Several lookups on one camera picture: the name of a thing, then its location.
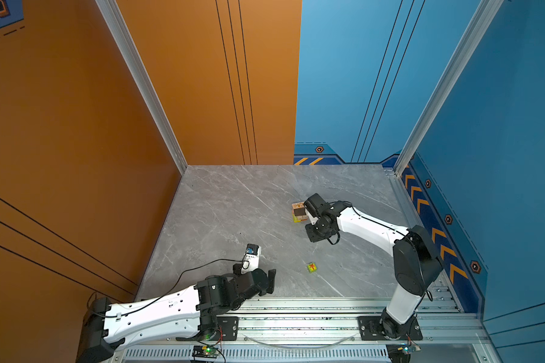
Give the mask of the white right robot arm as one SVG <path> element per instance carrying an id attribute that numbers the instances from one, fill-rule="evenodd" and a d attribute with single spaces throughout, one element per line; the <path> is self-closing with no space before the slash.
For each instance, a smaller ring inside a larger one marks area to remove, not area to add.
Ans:
<path id="1" fill-rule="evenodd" d="M 363 340 L 422 340 L 417 309 L 443 272 L 445 264 L 428 231 L 421 225 L 405 227 L 358 210 L 349 201 L 325 201 L 314 194 L 304 201 L 310 222 L 310 242 L 336 245 L 342 234 L 355 235 L 391 257 L 397 282 L 388 305 L 377 317 L 359 318 Z"/>

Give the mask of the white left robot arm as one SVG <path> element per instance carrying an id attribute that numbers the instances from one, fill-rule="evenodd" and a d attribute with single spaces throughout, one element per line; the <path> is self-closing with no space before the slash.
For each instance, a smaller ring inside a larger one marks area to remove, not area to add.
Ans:
<path id="1" fill-rule="evenodd" d="M 107 297 L 90 303 L 83 317 L 77 362 L 103 362 L 129 346 L 175 338 L 203 340 L 218 332 L 217 317 L 256 296 L 274 292 L 276 270 L 213 275 L 168 295 L 132 303 Z"/>

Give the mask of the green cube red figure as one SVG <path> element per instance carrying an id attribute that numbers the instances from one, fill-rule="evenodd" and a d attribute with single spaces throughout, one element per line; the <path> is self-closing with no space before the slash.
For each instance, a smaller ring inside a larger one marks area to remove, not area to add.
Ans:
<path id="1" fill-rule="evenodd" d="M 317 265 L 316 263 L 308 263 L 307 264 L 307 270 L 310 272 L 310 273 L 314 273 L 317 271 Z"/>

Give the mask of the left green circuit board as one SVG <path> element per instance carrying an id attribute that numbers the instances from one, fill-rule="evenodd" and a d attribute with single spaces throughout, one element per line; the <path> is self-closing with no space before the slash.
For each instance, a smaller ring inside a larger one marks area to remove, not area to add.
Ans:
<path id="1" fill-rule="evenodd" d="M 192 361 L 214 362 L 222 358 L 220 351 L 212 346 L 195 345 L 192 348 Z"/>

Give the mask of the green circuit board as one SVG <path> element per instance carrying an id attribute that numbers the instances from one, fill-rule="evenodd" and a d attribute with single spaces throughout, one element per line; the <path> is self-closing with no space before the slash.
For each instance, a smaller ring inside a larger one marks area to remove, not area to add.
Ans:
<path id="1" fill-rule="evenodd" d="M 192 361 L 214 362 L 222 358 L 220 351 L 212 346 L 195 345 L 192 348 Z"/>
<path id="2" fill-rule="evenodd" d="M 392 363 L 410 363 L 412 354 L 420 352 L 420 345 L 387 345 L 388 358 Z"/>

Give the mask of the right green circuit board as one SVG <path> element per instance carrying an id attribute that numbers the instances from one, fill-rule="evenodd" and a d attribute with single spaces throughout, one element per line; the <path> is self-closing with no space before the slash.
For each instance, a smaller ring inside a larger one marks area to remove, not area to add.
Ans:
<path id="1" fill-rule="evenodd" d="M 387 345 L 388 358 L 392 363 L 410 363 L 412 354 L 420 352 L 420 345 Z"/>

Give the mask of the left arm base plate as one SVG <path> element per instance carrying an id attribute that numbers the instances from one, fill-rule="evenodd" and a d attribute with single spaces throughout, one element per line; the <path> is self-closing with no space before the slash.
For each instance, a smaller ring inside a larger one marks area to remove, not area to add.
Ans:
<path id="1" fill-rule="evenodd" d="M 217 316 L 216 327 L 209 328 L 201 335 L 205 342 L 236 341 L 239 332 L 238 316 Z"/>

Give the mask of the aluminium front rail frame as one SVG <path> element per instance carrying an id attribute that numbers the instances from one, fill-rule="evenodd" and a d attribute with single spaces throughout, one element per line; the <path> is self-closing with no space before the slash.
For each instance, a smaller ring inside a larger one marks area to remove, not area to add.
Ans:
<path id="1" fill-rule="evenodd" d="M 437 280 L 433 298 L 418 308 L 423 340 L 363 341 L 357 318 L 380 316 L 386 298 L 256 299 L 239 317 L 236 341 L 210 342 L 222 355 L 214 362 L 391 362 L 387 345 L 420 345 L 410 362 L 499 362 L 486 329 L 463 311 L 449 283 Z M 118 352 L 112 362 L 192 361 L 198 342 L 166 338 Z"/>

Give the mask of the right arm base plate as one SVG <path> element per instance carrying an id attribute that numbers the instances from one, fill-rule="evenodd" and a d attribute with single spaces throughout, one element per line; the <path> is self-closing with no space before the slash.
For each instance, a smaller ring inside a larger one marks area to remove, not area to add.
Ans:
<path id="1" fill-rule="evenodd" d="M 385 310 L 380 316 L 360 316 L 357 318 L 360 336 L 363 341 L 371 340 L 423 340 L 417 314 L 404 323 L 395 321 Z"/>

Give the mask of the aluminium right corner post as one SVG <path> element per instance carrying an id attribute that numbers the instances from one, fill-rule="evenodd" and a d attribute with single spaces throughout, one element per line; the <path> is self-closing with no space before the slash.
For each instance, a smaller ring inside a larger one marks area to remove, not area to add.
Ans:
<path id="1" fill-rule="evenodd" d="M 454 53 L 393 167 L 396 177 L 400 178 L 409 165 L 412 156 L 416 153 L 503 3 L 503 0 L 484 0 L 478 4 L 474 15 L 461 36 Z"/>

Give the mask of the aluminium corner post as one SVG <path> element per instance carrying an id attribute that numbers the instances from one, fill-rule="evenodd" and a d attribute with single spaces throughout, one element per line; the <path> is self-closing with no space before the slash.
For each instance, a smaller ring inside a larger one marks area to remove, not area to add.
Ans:
<path id="1" fill-rule="evenodd" d="M 188 163 L 116 1 L 95 0 L 180 175 Z"/>
<path id="2" fill-rule="evenodd" d="M 454 53 L 393 167 L 396 177 L 400 178 L 409 165 L 412 156 L 416 153 L 503 3 L 503 0 L 484 0 L 478 4 L 474 15 L 461 36 Z"/>

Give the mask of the aluminium left corner post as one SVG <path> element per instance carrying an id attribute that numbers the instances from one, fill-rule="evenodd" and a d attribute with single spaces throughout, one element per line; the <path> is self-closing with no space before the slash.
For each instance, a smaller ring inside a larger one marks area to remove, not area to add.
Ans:
<path id="1" fill-rule="evenodd" d="M 188 163 L 116 1 L 95 0 L 180 175 Z"/>

